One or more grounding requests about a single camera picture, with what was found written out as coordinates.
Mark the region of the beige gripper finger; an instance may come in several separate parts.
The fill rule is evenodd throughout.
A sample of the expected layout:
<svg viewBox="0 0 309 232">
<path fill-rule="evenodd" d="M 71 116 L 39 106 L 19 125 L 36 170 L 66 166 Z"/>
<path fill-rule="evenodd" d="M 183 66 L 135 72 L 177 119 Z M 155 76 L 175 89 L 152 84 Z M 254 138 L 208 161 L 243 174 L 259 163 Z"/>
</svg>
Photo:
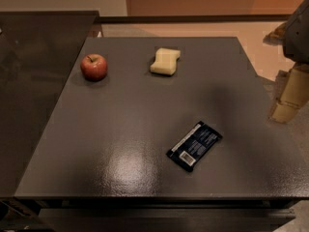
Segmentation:
<svg viewBox="0 0 309 232">
<path fill-rule="evenodd" d="M 289 123 L 308 102 L 309 65 L 296 63 L 288 72 L 277 75 L 269 118 L 278 123 Z"/>
</svg>

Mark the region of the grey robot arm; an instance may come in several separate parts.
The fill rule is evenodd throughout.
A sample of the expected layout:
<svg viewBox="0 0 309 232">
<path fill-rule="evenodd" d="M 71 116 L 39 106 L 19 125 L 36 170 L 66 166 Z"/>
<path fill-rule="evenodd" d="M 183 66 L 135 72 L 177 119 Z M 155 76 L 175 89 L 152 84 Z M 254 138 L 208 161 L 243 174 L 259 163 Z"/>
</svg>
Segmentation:
<svg viewBox="0 0 309 232">
<path fill-rule="evenodd" d="M 309 101 L 309 0 L 303 0 L 287 21 L 283 53 L 295 65 L 284 76 L 270 118 L 289 123 Z"/>
</svg>

